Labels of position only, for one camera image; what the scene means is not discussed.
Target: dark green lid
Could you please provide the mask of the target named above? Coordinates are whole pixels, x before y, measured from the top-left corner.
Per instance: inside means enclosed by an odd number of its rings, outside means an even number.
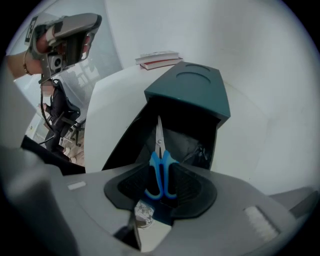
[[[145,91],[146,100],[165,97],[188,103],[208,111],[221,120],[230,117],[228,97],[218,69],[189,62],[179,62]]]

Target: black rubber flap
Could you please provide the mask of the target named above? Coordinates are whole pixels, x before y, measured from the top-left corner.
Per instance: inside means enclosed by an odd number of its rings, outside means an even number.
[[[216,187],[210,180],[178,163],[174,163],[171,170],[178,203],[171,212],[171,218],[176,220],[199,217],[215,202]]]
[[[115,207],[133,211],[146,189],[148,172],[149,162],[146,162],[114,177],[104,185],[104,194]]]

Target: handheld device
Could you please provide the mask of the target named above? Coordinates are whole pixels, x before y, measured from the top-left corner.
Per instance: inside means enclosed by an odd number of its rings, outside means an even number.
[[[29,43],[28,51],[33,58],[41,62],[41,84],[88,57],[102,17],[95,13],[82,13],[35,25],[36,21],[37,16],[31,20],[25,41]],[[49,48],[48,52],[41,53],[37,50],[37,41],[44,34]]]

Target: stack of books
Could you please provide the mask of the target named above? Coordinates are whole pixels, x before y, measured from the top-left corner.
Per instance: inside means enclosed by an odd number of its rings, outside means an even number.
[[[146,70],[153,70],[165,66],[175,65],[183,61],[176,51],[156,51],[149,54],[141,54],[140,58],[135,59],[135,64],[140,65]]]

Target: gray plastic surface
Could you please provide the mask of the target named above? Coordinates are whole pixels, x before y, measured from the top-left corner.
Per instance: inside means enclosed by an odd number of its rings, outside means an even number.
[[[71,190],[71,194],[98,225],[114,235],[119,229],[128,225],[131,212],[116,208],[107,199],[104,186],[115,176],[121,175],[136,166],[138,164],[94,173],[64,176],[64,184],[70,185],[82,181],[86,183],[85,186]],[[56,187],[56,190],[60,190],[60,184]]]
[[[213,206],[195,219],[176,220],[154,250],[155,255],[244,255],[265,244],[244,208],[257,206],[280,233],[295,226],[295,218],[279,203],[250,184],[223,174],[182,164],[211,181],[217,189]]]
[[[105,182],[134,165],[63,177],[22,149],[0,151],[0,181],[10,204],[37,237],[58,255],[141,255],[110,233],[128,223],[130,213],[118,210],[103,195]],[[227,175],[182,164],[213,181],[213,206],[194,219],[176,220],[152,255],[270,255],[280,249],[301,221],[250,184]],[[69,190],[84,181],[86,186]],[[280,232],[268,243],[252,227],[244,208],[257,206]]]

